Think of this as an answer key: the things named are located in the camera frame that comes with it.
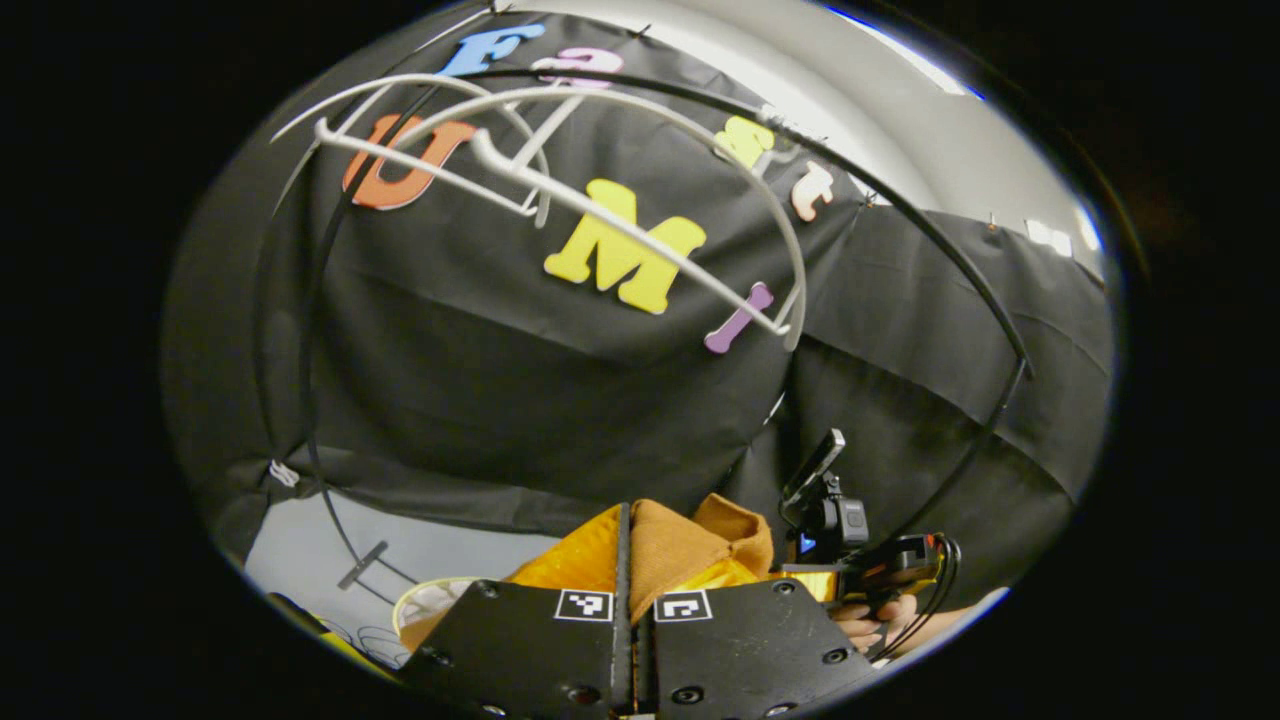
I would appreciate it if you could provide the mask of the small ceiling light panel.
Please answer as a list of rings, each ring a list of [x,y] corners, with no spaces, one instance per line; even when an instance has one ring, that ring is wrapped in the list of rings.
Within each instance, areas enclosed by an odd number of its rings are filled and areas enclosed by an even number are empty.
[[[1047,246],[1059,256],[1078,263],[1089,258],[1097,259],[1105,250],[1100,232],[1080,204],[1073,206],[1071,220],[1064,227],[1036,218],[1027,218],[1024,225],[1030,242]]]

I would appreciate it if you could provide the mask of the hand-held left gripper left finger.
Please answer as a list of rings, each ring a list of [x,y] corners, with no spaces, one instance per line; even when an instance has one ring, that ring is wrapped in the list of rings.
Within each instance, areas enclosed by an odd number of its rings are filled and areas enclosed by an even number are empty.
[[[617,720],[634,691],[631,512],[614,512],[613,587],[474,582],[398,671],[443,720]]]

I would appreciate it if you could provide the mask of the black backdrop cloth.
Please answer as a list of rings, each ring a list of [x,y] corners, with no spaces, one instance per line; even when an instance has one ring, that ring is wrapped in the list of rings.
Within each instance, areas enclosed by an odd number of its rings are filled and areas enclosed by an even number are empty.
[[[163,397],[261,583],[713,495],[1006,585],[1105,442],[1119,266],[1000,96],[814,0],[463,0],[291,94],[186,229]]]

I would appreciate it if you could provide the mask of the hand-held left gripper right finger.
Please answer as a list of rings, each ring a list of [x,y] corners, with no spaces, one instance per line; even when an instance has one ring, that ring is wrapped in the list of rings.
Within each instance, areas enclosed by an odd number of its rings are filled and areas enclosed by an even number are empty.
[[[641,720],[792,720],[876,670],[799,583],[780,574],[662,594],[637,648]]]

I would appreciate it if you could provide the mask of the brown shirt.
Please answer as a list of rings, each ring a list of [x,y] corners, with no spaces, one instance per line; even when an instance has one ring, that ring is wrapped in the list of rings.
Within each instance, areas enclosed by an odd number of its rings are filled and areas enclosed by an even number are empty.
[[[767,520],[719,495],[708,495],[691,518],[655,501],[640,501],[632,511],[630,541],[634,612],[672,592],[763,580],[774,561]]]

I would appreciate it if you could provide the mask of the white clothes hanger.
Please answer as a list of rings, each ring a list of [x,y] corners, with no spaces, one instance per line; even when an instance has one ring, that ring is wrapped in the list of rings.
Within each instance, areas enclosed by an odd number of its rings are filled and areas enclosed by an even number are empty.
[[[457,77],[431,73],[402,73],[385,76],[360,82],[357,85],[351,85],[340,91],[325,96],[310,108],[297,111],[289,120],[285,120],[271,133],[268,142],[275,143],[303,120],[314,117],[323,119],[321,113],[338,104],[340,100],[353,97],[361,99],[360,105],[347,120],[340,123],[338,129],[328,129],[325,136],[320,133],[314,136],[314,140],[311,141],[308,149],[303,152],[302,159],[296,163],[291,178],[285,182],[285,190],[292,188],[292,184],[311,156],[320,146],[325,145],[357,151],[370,151],[376,159],[394,163],[410,170],[420,170],[425,173],[430,181],[444,181],[447,184],[462,190],[474,197],[484,199],[507,211],[512,211],[518,217],[530,218],[532,220],[532,225],[538,229],[547,227],[550,217],[552,201],[538,190],[530,190],[525,201],[516,204],[513,200],[489,190],[486,186],[462,177],[453,170],[445,169],[443,160],[429,161],[421,158],[412,158],[399,151],[399,141],[396,138],[392,140],[388,146],[378,146],[372,141],[355,138],[348,135],[348,128],[353,126],[355,122],[362,119],[366,111],[371,110],[378,101],[390,92],[392,87],[401,86],[426,86],[429,88],[448,88],[458,91],[465,97],[479,101],[479,111],[498,110],[499,114],[503,115],[511,126],[518,129],[526,140],[534,138],[535,132],[530,123],[525,120],[524,117],[521,117],[518,111],[509,105],[509,102],[498,100],[497,92],[484,88],[480,85]]]
[[[714,140],[708,129],[657,102],[607,88],[515,88],[497,92],[497,99],[509,102],[530,123],[534,138],[525,140],[517,154],[508,158],[497,149],[486,129],[477,128],[468,140],[475,158],[489,172],[529,191],[538,190],[552,205],[558,202],[582,214],[586,229],[576,233],[559,252],[545,261],[544,268],[549,274],[573,283],[594,277],[600,290],[617,286],[625,304],[653,315],[660,315],[667,309],[666,293],[669,286],[678,274],[685,274],[727,302],[735,315],[744,315],[750,323],[778,336],[786,351],[792,352],[797,347],[806,311],[806,270],[797,234],[762,174],[732,159],[728,147]],[[735,293],[726,283],[689,259],[689,254],[700,247],[705,238],[696,223],[684,217],[672,217],[653,231],[644,231],[634,222],[634,196],[621,184],[593,181],[588,186],[589,191],[582,193],[550,174],[543,149],[559,126],[586,101],[631,108],[678,128],[726,161],[762,197],[781,233],[792,272],[792,287],[774,316],[767,316],[748,297]],[[385,145],[376,145],[388,146],[396,138],[401,151],[404,145],[417,142],[447,123],[484,113],[479,111],[479,101],[470,99],[389,137]]]

